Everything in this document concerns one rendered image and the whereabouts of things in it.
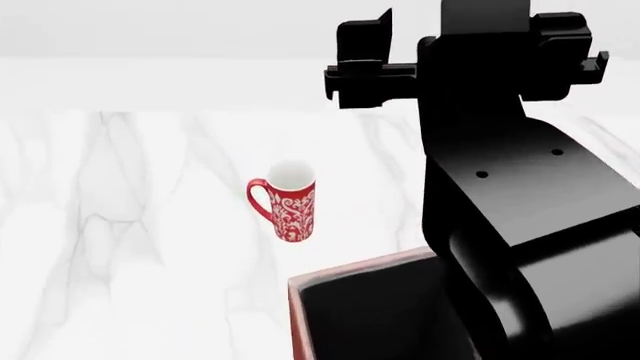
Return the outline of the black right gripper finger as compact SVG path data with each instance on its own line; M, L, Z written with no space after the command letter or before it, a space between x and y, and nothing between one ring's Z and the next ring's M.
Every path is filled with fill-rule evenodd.
M523 101L560 101L571 86L601 83L609 53L589 56L592 33L577 12L536 14L530 19L533 41Z
M342 109L380 107L392 39L393 11L375 20L349 20L336 30L337 60L324 71L326 98Z

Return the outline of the red caddy with black interior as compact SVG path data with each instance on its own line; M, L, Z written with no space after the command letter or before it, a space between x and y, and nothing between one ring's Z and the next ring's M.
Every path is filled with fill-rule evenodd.
M420 247L288 281L293 360L482 360Z

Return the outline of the red white patterned mug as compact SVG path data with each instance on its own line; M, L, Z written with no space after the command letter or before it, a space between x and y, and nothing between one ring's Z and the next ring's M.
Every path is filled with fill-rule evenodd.
M262 188L270 209L261 206L252 194ZM252 208L269 221L276 236L284 242L308 239L314 231L316 175L304 161L280 161L270 167L265 179L252 179L246 197Z

